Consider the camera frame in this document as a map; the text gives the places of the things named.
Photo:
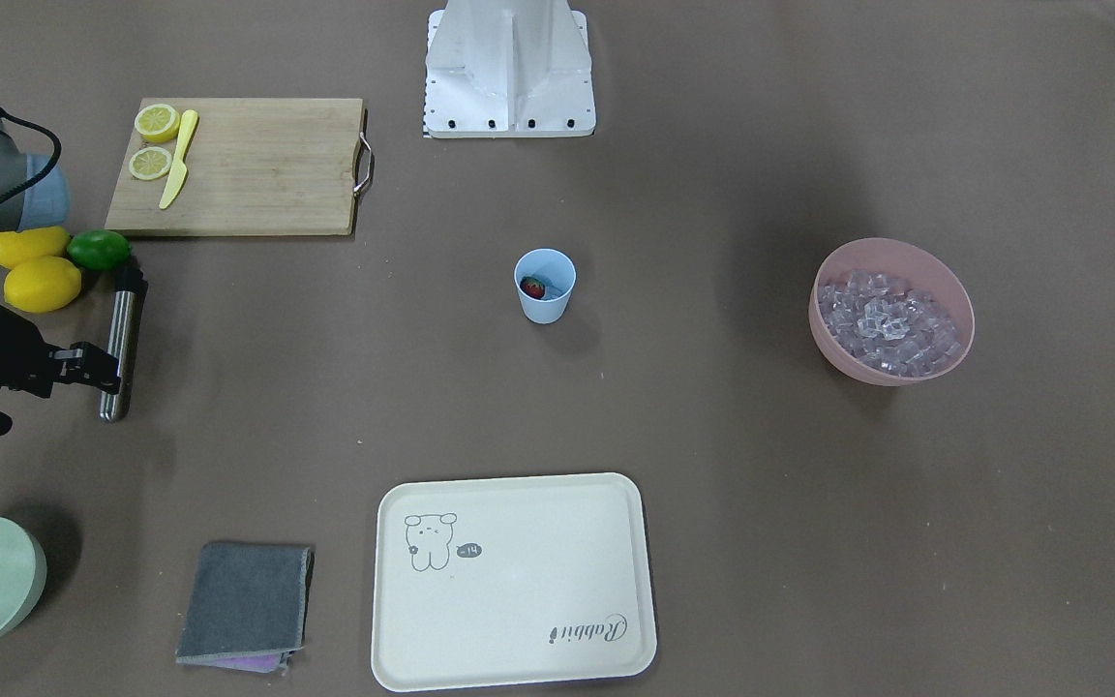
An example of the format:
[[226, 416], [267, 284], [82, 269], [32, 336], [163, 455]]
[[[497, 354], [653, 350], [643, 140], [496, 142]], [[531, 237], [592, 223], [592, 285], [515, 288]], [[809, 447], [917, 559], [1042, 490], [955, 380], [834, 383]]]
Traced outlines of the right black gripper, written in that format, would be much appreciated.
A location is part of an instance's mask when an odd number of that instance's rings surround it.
[[[0, 314], [0, 389], [47, 398], [54, 384], [89, 385], [101, 393], [120, 393], [119, 360], [94, 343], [69, 348], [46, 343], [37, 327], [14, 314]], [[13, 420], [0, 412], [0, 436]]]

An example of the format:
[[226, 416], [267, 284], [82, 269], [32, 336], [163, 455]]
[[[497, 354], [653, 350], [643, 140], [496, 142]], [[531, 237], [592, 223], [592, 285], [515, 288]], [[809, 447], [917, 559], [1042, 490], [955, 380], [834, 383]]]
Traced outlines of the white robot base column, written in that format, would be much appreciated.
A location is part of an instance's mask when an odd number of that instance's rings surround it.
[[566, 1], [448, 1], [428, 17], [426, 49], [424, 136], [597, 130], [588, 18]]

